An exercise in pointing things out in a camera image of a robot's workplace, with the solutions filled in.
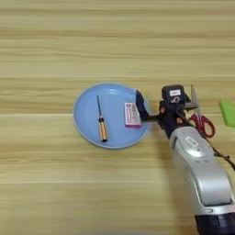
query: small box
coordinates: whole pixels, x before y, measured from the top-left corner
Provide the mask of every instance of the small box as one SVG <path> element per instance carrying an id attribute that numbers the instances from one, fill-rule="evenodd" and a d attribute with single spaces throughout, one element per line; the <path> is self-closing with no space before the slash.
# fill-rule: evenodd
<path id="1" fill-rule="evenodd" d="M 127 128 L 140 128 L 140 113 L 135 103 L 125 103 L 125 125 Z"/>

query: scissors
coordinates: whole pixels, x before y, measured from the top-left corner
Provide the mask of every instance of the scissors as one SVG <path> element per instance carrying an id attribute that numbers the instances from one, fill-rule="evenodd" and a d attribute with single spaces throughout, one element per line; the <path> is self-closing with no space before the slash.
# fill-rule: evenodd
<path id="1" fill-rule="evenodd" d="M 214 124 L 204 115 L 201 114 L 200 105 L 198 103 L 196 90 L 193 85 L 191 85 L 191 96 L 192 96 L 192 103 L 197 105 L 197 108 L 195 109 L 195 114 L 192 115 L 189 120 L 194 121 L 196 128 L 199 132 L 203 133 L 207 138 L 212 138 L 216 134 L 216 129 Z M 210 127 L 210 133 L 207 133 L 206 125 Z"/>

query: wood grain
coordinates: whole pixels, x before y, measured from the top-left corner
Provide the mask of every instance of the wood grain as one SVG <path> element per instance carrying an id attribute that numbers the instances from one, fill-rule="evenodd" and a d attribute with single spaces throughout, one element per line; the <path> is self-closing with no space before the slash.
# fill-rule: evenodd
<path id="1" fill-rule="evenodd" d="M 194 84 L 213 143 L 235 156 L 235 1 L 0 0 L 0 233 L 195 235 L 161 130 L 111 151 L 84 140 L 73 102 L 93 84 Z M 218 160 L 228 172 L 229 166 Z"/>

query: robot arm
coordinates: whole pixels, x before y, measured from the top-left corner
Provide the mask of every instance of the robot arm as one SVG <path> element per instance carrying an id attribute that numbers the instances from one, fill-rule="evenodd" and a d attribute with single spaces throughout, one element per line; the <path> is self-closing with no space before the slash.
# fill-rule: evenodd
<path id="1" fill-rule="evenodd" d="M 195 108 L 181 85 L 162 89 L 160 114 L 150 116 L 137 92 L 143 122 L 157 121 L 170 140 L 173 162 L 182 172 L 200 235 L 235 235 L 235 200 L 229 178 L 215 160 L 213 148 L 185 118 Z"/>
<path id="2" fill-rule="evenodd" d="M 235 234 L 234 195 L 213 149 L 192 127 L 176 129 L 170 145 L 173 162 L 185 177 L 199 234 Z"/>

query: screwdriver handle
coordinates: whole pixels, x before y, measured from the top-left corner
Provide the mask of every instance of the screwdriver handle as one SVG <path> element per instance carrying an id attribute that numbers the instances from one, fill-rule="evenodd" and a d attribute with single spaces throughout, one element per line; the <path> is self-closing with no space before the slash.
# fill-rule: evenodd
<path id="1" fill-rule="evenodd" d="M 102 116 L 99 117 L 99 135 L 102 142 L 107 142 L 106 124 Z"/>

